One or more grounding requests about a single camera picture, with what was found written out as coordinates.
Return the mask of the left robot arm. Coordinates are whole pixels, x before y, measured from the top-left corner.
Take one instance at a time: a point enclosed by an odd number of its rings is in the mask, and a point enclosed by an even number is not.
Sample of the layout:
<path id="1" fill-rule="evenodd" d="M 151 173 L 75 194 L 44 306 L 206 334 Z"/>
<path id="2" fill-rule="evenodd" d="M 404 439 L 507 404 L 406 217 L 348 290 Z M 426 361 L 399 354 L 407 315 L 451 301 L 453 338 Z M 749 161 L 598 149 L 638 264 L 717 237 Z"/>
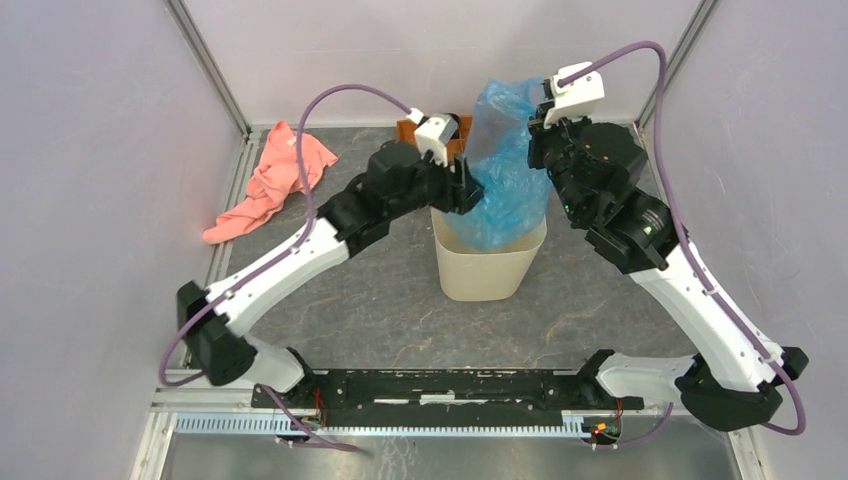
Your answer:
<path id="1" fill-rule="evenodd" d="M 290 407 L 306 405 L 314 381 L 304 361 L 290 348 L 251 336 L 252 327 L 306 282 L 386 237 L 392 221 L 422 208 L 465 214 L 483 196 L 462 155 L 442 166 L 432 152 L 384 143 L 310 225 L 234 275 L 205 288 L 189 281 L 177 290 L 178 333 L 200 376 L 215 387 L 239 379 L 263 384 Z"/>

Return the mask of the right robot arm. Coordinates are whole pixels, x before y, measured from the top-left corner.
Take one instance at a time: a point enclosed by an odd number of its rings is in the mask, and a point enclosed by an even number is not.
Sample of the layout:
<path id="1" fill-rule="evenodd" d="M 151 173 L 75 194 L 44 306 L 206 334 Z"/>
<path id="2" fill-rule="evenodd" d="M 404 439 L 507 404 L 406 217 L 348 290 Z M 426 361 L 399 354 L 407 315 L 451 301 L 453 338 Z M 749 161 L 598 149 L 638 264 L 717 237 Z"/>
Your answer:
<path id="1" fill-rule="evenodd" d="M 591 408 L 615 397 L 674 403 L 724 432 L 770 422 L 780 388 L 799 378 L 808 357 L 768 340 L 720 298 L 705 268 L 689 263 L 695 246 L 679 240 L 669 207 L 637 185 L 647 154 L 630 131 L 589 118 L 549 127 L 533 118 L 528 131 L 528 164 L 547 173 L 570 225 L 658 301 L 696 348 L 677 358 L 598 351 L 580 370 L 580 400 Z"/>

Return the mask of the blue plastic trash bag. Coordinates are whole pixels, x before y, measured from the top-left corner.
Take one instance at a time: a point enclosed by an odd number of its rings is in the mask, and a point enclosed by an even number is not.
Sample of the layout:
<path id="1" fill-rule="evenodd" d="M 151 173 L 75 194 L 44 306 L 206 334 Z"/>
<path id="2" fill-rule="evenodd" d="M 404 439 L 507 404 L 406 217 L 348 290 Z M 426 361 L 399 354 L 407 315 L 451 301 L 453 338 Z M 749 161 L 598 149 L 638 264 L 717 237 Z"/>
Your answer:
<path id="1" fill-rule="evenodd" d="M 528 166 L 527 123 L 544 99 L 543 79 L 488 81 L 476 99 L 464 154 L 483 198 L 446 222 L 471 248 L 493 251 L 535 229 L 545 218 L 551 183 Z"/>

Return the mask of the beige plastic trash bin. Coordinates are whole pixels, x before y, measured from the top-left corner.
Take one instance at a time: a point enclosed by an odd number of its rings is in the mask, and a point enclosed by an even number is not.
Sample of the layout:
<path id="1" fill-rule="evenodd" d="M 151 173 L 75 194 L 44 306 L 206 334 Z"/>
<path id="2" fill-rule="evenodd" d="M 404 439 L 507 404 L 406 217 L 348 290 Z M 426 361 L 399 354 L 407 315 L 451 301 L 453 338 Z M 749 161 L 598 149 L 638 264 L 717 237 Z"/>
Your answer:
<path id="1" fill-rule="evenodd" d="M 502 248 L 483 252 L 463 243 L 442 212 L 432 209 L 430 214 L 440 285 L 458 302 L 498 301 L 514 295 L 548 232 L 543 220 Z"/>

